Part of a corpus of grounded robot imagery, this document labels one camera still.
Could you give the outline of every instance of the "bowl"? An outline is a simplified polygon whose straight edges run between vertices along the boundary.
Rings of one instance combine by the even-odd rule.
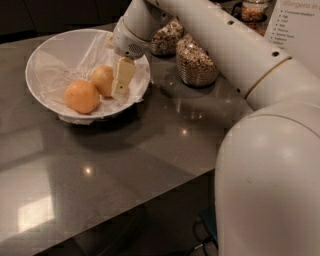
[[[114,117],[142,101],[150,82],[146,56],[135,60],[136,70],[123,100],[101,96],[99,106],[90,114],[77,113],[64,102],[64,91],[73,80],[89,81],[92,70],[99,65],[115,67],[120,56],[105,46],[110,35],[112,32],[105,30],[79,29],[42,43],[30,56],[25,70],[28,88],[37,101],[57,113],[61,120],[74,124]]]

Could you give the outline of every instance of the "countertop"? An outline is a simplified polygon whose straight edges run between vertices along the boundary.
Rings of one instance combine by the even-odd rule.
[[[213,170],[226,132],[251,113],[223,76],[193,89],[174,57],[147,54],[143,102],[89,126],[63,122],[25,81],[47,39],[0,45],[0,255],[34,255]]]

